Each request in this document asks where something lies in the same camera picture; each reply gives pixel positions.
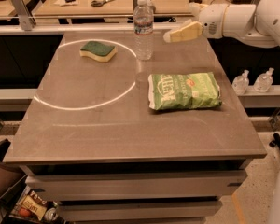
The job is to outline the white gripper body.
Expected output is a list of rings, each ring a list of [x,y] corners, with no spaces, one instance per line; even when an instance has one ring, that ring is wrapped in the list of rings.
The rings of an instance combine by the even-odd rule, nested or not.
[[[223,21],[228,4],[190,3],[189,11],[193,21],[202,27],[202,35],[207,38],[223,37]]]

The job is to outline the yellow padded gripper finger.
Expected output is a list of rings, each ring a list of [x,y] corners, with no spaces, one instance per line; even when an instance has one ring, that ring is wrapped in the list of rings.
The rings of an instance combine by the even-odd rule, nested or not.
[[[168,31],[163,39],[167,43],[183,42],[198,38],[203,33],[203,27],[198,21],[187,20],[178,28]]]

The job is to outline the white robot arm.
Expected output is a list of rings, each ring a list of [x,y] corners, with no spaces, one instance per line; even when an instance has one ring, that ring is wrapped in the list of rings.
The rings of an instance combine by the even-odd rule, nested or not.
[[[199,36],[234,38],[259,48],[280,47],[280,0],[260,0],[256,5],[213,4],[201,7],[198,20],[185,21],[163,39],[180,42]]]

